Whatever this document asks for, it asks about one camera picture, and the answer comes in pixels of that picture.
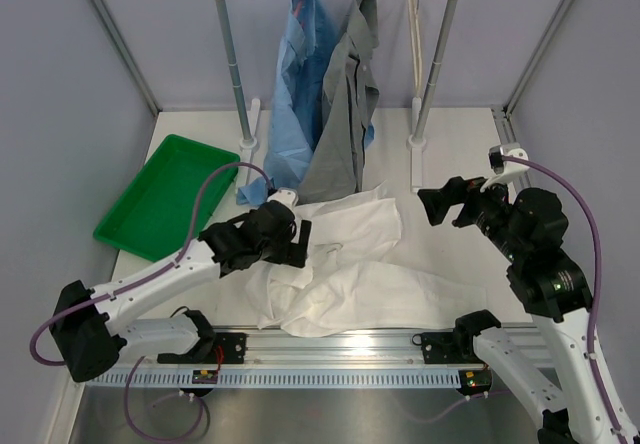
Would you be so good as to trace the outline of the metal wire hanger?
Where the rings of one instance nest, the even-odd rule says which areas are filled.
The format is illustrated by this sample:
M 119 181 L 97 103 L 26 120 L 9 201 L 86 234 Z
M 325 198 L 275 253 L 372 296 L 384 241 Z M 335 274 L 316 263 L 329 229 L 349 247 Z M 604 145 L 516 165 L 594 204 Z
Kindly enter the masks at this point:
M 412 56 L 414 96 L 421 96 L 424 85 L 420 0 L 407 0 L 410 49 Z

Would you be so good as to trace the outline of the white shirt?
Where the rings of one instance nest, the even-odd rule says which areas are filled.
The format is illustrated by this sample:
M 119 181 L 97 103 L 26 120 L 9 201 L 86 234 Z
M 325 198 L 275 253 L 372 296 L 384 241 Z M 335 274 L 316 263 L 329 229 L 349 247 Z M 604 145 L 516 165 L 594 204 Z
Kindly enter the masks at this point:
M 387 263 L 403 225 L 386 185 L 342 199 L 298 205 L 311 222 L 302 268 L 260 264 L 246 285 L 259 328 L 297 337 L 374 328 L 446 329 L 486 305 L 485 290 Z

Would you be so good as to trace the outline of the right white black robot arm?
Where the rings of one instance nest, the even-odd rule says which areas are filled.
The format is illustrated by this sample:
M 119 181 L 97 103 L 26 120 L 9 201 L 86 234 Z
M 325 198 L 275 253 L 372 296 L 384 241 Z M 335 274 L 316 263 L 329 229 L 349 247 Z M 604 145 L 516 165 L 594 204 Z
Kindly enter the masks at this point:
M 488 310 L 459 317 L 452 347 L 462 360 L 479 359 L 508 387 L 534 423 L 541 443 L 636 443 L 639 430 L 625 413 L 611 376 L 593 374 L 599 344 L 587 335 L 596 310 L 581 268 L 564 252 L 568 219 L 557 195 L 539 188 L 513 202 L 503 184 L 450 179 L 421 189 L 429 223 L 439 225 L 453 206 L 456 228 L 476 226 L 507 259 L 510 288 L 548 349 L 559 383 L 553 385 L 512 343 Z

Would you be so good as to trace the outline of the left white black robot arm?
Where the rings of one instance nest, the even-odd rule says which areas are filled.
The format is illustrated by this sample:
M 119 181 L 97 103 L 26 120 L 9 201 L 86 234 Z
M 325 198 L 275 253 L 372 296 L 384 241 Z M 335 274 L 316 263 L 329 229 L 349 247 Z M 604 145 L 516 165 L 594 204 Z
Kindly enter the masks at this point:
M 179 252 L 126 279 L 60 293 L 49 331 L 64 366 L 77 383 L 93 380 L 116 363 L 156 356 L 162 363 L 197 364 L 216 347 L 216 333 L 198 310 L 146 318 L 160 304 L 197 286 L 217 282 L 264 261 L 295 268 L 306 264 L 312 224 L 296 219 L 279 201 L 201 231 Z

